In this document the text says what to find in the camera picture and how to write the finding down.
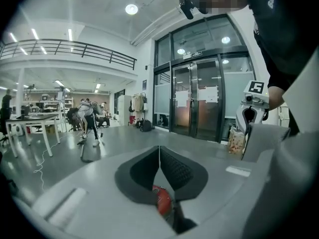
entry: gray floor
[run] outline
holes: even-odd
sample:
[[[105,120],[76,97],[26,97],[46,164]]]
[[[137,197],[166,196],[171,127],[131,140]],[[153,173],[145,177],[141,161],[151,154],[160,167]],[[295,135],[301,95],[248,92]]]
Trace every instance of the gray floor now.
[[[194,139],[189,136],[169,133],[162,130],[151,132],[140,132],[132,126],[119,126],[102,129],[103,138],[98,147],[93,147],[93,132],[90,133],[85,146],[85,158],[98,160],[103,157],[118,155],[132,150],[164,145],[174,151],[187,150],[198,155],[210,155],[219,158],[236,158],[229,154],[225,145],[204,140]],[[77,169],[86,165],[80,160],[81,146],[79,132],[60,133],[61,144],[52,148],[53,157],[44,154],[43,163],[44,191],[40,180],[40,172],[34,170],[40,168],[38,163],[42,162],[42,154],[46,150],[43,136],[31,134],[31,146],[25,142],[25,136],[16,137],[15,145],[18,158],[14,158],[9,145],[2,148],[3,159],[0,168],[8,179],[13,179],[17,184],[16,195],[27,204],[32,205],[35,200],[55,183],[67,177]],[[50,146],[56,144],[54,134],[48,135]]]

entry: glass door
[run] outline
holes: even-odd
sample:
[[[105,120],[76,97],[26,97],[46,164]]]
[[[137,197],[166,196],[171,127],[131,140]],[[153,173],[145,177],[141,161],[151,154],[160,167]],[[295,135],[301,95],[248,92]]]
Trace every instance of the glass door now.
[[[222,81],[217,59],[173,68],[172,131],[219,141]]]

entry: power cord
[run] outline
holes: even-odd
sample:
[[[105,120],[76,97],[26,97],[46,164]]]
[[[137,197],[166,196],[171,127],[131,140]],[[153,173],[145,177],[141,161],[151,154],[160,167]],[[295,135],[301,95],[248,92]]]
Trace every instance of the power cord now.
[[[53,146],[51,146],[51,148],[50,149],[52,149],[53,147],[55,147],[55,146],[57,146],[59,143],[57,142],[55,145],[53,145]],[[42,153],[42,162],[41,163],[38,163],[36,166],[41,166],[38,170],[34,170],[33,171],[33,173],[37,173],[37,172],[39,172],[39,173],[41,173],[41,176],[40,176],[40,180],[41,180],[41,182],[42,182],[42,190],[44,191],[44,180],[43,180],[43,178],[42,178],[42,176],[43,176],[43,172],[41,171],[42,169],[43,169],[43,163],[45,162],[45,160],[44,160],[44,154],[45,154],[45,152],[46,151],[48,151],[47,149]]]

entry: white sneaker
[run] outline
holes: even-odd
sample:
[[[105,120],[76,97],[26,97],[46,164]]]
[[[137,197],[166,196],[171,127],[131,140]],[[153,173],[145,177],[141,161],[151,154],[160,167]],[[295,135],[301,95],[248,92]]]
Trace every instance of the white sneaker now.
[[[100,144],[99,140],[98,139],[95,139],[94,140],[94,143],[93,143],[93,147],[96,147]]]

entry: white table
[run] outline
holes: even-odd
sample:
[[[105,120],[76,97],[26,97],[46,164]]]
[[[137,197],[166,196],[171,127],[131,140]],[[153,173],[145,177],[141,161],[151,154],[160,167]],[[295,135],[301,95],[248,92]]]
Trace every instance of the white table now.
[[[45,131],[45,122],[47,120],[52,120],[52,119],[54,119],[54,128],[55,128],[56,139],[57,139],[58,143],[60,143],[58,127],[57,127],[57,122],[56,122],[56,115],[25,116],[24,119],[9,119],[9,120],[6,120],[5,121],[6,131],[8,133],[10,146],[12,148],[14,156],[18,157],[16,149],[14,147],[13,140],[12,140],[12,135],[11,135],[10,130],[9,130],[9,125],[10,124],[21,124],[21,125],[23,125],[24,131],[25,131],[26,142],[28,143],[28,145],[30,145],[31,142],[30,142],[30,138],[29,138],[29,135],[27,133],[27,130],[26,130],[26,126],[27,126],[26,124],[29,124],[30,126],[32,126],[33,124],[39,124],[40,123],[41,126],[42,126],[42,133],[43,133],[45,146],[46,146],[46,148],[48,150],[49,156],[52,157],[53,155],[52,155],[52,151],[51,151],[50,144],[49,144],[49,141],[48,141],[48,136],[47,136],[46,131]]]

